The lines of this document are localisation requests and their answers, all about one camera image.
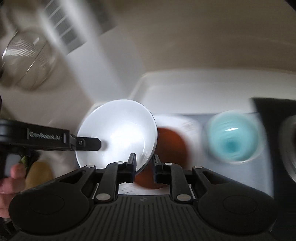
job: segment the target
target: grey surface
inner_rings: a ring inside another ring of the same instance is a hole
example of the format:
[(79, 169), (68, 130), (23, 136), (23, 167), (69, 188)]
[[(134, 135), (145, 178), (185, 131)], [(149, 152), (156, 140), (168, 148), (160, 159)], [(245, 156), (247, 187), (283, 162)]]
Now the grey surface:
[(169, 196), (119, 196), (95, 205), (83, 223), (61, 234), (18, 232), (11, 241), (276, 241), (268, 232), (236, 236), (210, 227), (192, 205)]
[(187, 202), (191, 199), (191, 197), (188, 194), (179, 194), (177, 199), (181, 202)]
[[(205, 129), (208, 120), (213, 115), (187, 116), (199, 122), (203, 129)], [(205, 148), (205, 158), (202, 163), (205, 168), (273, 196), (272, 165), (267, 144), (257, 158), (240, 164), (229, 164), (216, 160)]]
[(100, 193), (100, 194), (96, 195), (96, 198), (100, 201), (107, 201), (111, 198), (111, 196), (107, 193)]

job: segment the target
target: mesh strainer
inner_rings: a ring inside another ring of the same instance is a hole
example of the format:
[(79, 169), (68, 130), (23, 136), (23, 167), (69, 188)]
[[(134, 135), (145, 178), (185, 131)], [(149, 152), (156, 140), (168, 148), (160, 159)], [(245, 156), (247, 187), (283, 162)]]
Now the mesh strainer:
[(16, 31), (3, 53), (2, 62), (5, 72), (14, 79), (14, 84), (26, 90), (34, 90), (50, 74), (55, 55), (42, 34)]

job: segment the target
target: human hand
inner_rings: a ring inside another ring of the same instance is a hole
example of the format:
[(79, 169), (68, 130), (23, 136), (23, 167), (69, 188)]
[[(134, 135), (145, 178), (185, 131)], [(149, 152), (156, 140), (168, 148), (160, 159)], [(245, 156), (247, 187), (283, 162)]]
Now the human hand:
[(18, 192), (24, 190), (25, 175), (25, 166), (15, 164), (10, 169), (10, 177), (0, 180), (0, 217), (9, 218), (9, 204)]

